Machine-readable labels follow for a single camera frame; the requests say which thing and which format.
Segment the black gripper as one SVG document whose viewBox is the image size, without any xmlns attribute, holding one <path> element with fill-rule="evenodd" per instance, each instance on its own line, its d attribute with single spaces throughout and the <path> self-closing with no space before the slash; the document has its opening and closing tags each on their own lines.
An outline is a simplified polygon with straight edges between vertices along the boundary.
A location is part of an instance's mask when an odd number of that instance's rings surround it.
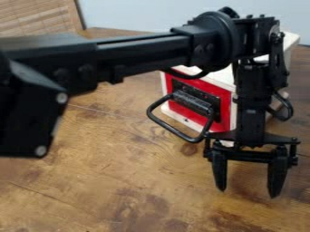
<svg viewBox="0 0 310 232">
<path fill-rule="evenodd" d="M 238 112 L 237 128 L 225 132 L 213 132 L 206 137 L 203 156 L 213 162 L 215 186 L 226 190 L 227 161 L 267 163 L 267 191 L 270 198 L 281 194 L 287 169 L 298 164 L 295 137 L 285 137 L 265 131 L 265 112 Z M 247 151 L 242 147 L 275 145 L 269 151 Z"/>
</svg>

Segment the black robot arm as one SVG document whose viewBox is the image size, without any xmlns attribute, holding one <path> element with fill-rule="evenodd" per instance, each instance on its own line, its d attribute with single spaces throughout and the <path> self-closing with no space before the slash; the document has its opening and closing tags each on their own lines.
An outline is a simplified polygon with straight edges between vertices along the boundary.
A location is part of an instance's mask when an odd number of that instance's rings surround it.
<svg viewBox="0 0 310 232">
<path fill-rule="evenodd" d="M 201 76 L 233 69 L 238 105 L 237 127 L 203 130 L 189 142 L 205 144 L 219 189 L 226 188 L 227 163 L 267 166 L 267 189 L 281 193 L 287 170 L 297 165 L 297 138 L 270 134 L 265 117 L 275 111 L 290 75 L 283 57 L 279 21 L 265 15 L 239 17 L 225 7 L 198 15 L 166 34 L 88 40 L 75 34 L 0 38 L 0 156 L 42 158 L 50 150 L 72 95 L 100 82 L 152 71 L 175 73 L 197 66 Z"/>
</svg>

